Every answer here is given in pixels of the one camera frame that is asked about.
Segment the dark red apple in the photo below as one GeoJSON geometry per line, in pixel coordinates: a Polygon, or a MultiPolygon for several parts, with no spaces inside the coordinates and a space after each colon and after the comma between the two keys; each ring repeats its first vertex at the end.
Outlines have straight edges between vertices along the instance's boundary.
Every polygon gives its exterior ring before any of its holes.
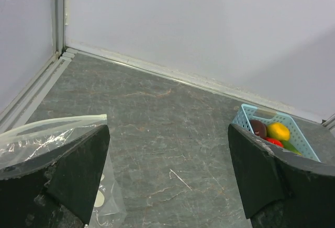
{"type": "Polygon", "coordinates": [[[249,120],[253,133],[263,139],[267,137],[266,125],[259,120],[249,120]]]}

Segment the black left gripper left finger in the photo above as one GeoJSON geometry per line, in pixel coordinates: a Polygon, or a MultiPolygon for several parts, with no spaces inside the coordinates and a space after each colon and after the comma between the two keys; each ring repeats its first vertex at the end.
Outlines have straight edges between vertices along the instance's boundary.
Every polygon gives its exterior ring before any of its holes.
{"type": "Polygon", "coordinates": [[[1,227],[89,224],[109,147],[101,125],[25,162],[1,169],[1,227]]]}

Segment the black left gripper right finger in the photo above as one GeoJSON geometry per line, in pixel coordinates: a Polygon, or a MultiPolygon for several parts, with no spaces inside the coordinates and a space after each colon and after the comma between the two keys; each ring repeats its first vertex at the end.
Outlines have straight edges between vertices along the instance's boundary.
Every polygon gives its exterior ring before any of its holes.
{"type": "Polygon", "coordinates": [[[334,227],[334,166],[228,127],[233,169],[253,227],[334,227]]]}

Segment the bright red apple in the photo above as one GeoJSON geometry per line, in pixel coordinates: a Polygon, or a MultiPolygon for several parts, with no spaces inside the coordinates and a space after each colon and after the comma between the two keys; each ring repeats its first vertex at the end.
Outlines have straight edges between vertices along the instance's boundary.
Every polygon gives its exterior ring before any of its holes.
{"type": "Polygon", "coordinates": [[[270,142],[270,143],[272,143],[272,144],[274,144],[274,145],[277,145],[279,147],[283,147],[281,141],[279,141],[277,139],[266,137],[265,140],[268,141],[268,142],[270,142]]]}

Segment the green yellow mango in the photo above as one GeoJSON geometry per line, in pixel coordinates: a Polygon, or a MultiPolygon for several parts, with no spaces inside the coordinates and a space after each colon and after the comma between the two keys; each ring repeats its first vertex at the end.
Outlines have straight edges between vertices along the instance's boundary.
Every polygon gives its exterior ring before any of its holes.
{"type": "Polygon", "coordinates": [[[289,141],[282,140],[281,143],[283,145],[283,148],[285,148],[285,149],[287,149],[287,150],[289,150],[289,151],[291,151],[291,152],[293,152],[297,155],[302,156],[301,152],[298,149],[296,149],[289,141]]]}

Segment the clear polka dot zip bag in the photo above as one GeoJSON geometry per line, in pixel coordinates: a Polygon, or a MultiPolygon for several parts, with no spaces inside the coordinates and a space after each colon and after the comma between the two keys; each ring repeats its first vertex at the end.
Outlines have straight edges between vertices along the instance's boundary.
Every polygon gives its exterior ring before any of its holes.
{"type": "MultiPolygon", "coordinates": [[[[90,115],[41,120],[1,134],[1,169],[25,162],[61,147],[101,125],[107,116],[90,115]]],[[[126,217],[110,158],[110,141],[89,224],[84,227],[120,227],[126,217]]]]}

